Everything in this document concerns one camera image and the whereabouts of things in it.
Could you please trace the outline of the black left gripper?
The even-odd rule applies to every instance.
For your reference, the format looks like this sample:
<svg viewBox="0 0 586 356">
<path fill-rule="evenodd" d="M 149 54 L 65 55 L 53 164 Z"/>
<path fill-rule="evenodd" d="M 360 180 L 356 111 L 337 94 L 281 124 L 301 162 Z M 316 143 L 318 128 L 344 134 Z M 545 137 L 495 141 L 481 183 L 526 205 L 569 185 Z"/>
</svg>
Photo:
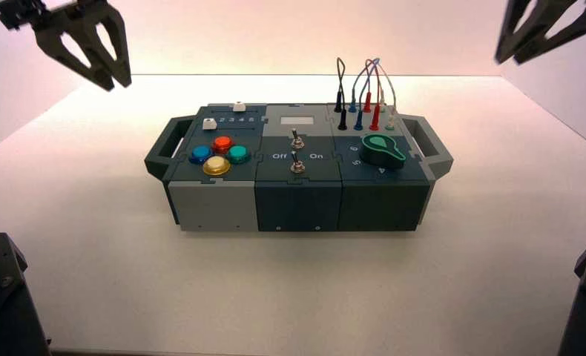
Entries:
<svg viewBox="0 0 586 356">
<path fill-rule="evenodd" d="M 95 85 L 110 91 L 114 81 L 131 84 L 131 67 L 125 23 L 120 12 L 107 1 L 78 1 L 78 12 L 47 12 L 39 0 L 0 1 L 0 22 L 8 30 L 18 30 L 32 22 L 36 43 L 50 58 L 78 73 Z M 97 27 L 108 33 L 115 55 L 102 43 Z M 63 42 L 69 35 L 89 61 L 78 59 Z"/>
</svg>

